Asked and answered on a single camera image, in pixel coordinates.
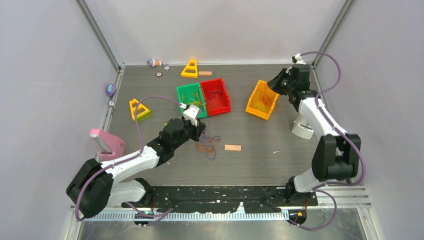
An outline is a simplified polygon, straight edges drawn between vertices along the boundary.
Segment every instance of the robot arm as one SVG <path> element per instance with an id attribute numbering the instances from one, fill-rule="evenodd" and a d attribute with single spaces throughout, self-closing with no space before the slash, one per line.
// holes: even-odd
<path id="1" fill-rule="evenodd" d="M 316 104 L 315 90 L 310 89 L 310 66 L 299 54 L 292 58 L 293 65 L 283 68 L 268 86 L 280 95 L 288 95 L 288 101 L 309 123 L 318 138 L 318 146 L 312 158 L 311 168 L 301 175 L 291 177 L 286 184 L 288 197 L 298 193 L 310 193 L 316 186 L 329 180 L 347 180 L 358 173 L 359 157 L 353 148 L 340 136 L 323 116 Z M 339 127 L 324 107 L 322 99 L 318 105 L 328 119 L 358 147 L 361 139 Z"/>
<path id="2" fill-rule="evenodd" d="M 124 202 L 149 204 L 154 193 L 152 187 L 144 179 L 122 181 L 138 172 L 166 163 L 174 156 L 174 151 L 188 140 L 199 140 L 202 131 L 206 128 L 204 123 L 198 121 L 200 108 L 185 104 L 181 104 L 181 107 L 185 109 L 183 117 L 170 119 L 163 130 L 159 132 L 159 136 L 144 146 L 142 153 L 136 151 L 103 162 L 97 162 L 92 158 L 82 165 L 66 189 L 66 194 L 75 204 L 88 179 L 107 166 L 113 166 L 98 174 L 83 193 L 79 209 L 86 218 L 94 217 L 106 206 L 120 205 Z M 116 165 L 127 159 L 131 160 Z"/>

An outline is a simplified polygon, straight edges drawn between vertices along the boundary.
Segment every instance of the plastic box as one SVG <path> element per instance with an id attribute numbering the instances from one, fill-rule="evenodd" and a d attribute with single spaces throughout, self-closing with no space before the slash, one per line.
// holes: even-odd
<path id="1" fill-rule="evenodd" d="M 262 119 L 270 119 L 280 95 L 272 91 L 264 80 L 259 80 L 249 98 L 246 112 Z"/>
<path id="2" fill-rule="evenodd" d="M 200 88 L 208 116 L 225 114 L 231 111 L 230 96 L 222 78 L 201 81 Z"/>
<path id="3" fill-rule="evenodd" d="M 195 105 L 201 109 L 201 113 L 199 115 L 200 119 L 208 117 L 208 113 L 205 107 L 205 99 L 203 98 L 202 89 L 200 88 L 200 84 L 198 82 L 177 86 L 176 94 L 178 95 L 178 101 L 180 103 L 191 105 L 196 102 Z M 181 115 L 183 115 L 184 109 L 180 108 L 180 110 Z"/>

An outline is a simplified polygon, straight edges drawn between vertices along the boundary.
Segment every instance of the workstation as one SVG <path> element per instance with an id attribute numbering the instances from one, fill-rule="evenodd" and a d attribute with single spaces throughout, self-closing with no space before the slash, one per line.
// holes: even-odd
<path id="1" fill-rule="evenodd" d="M 381 7 L 6 5 L 0 238 L 416 239 L 424 6 Z"/>

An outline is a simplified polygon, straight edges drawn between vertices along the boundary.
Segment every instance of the gray wall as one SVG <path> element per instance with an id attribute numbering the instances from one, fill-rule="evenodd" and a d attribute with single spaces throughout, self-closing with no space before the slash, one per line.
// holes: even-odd
<path id="1" fill-rule="evenodd" d="M 319 49 L 342 0 L 87 0 L 126 65 L 291 63 Z"/>
<path id="2" fill-rule="evenodd" d="M 58 240 L 115 70 L 73 0 L 0 3 L 0 239 Z"/>
<path id="3" fill-rule="evenodd" d="M 384 239 L 424 234 L 424 1 L 357 1 L 328 53 L 342 68 L 330 112 L 362 138 L 366 189 Z M 325 60 L 324 87 L 336 80 Z"/>

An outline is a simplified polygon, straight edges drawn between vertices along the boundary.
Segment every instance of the yellow bin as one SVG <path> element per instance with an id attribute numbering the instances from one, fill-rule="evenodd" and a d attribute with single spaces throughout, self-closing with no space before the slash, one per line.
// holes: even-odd
<path id="1" fill-rule="evenodd" d="M 259 80 L 247 102 L 246 112 L 268 120 L 276 107 L 279 96 L 268 87 L 266 81 Z"/>

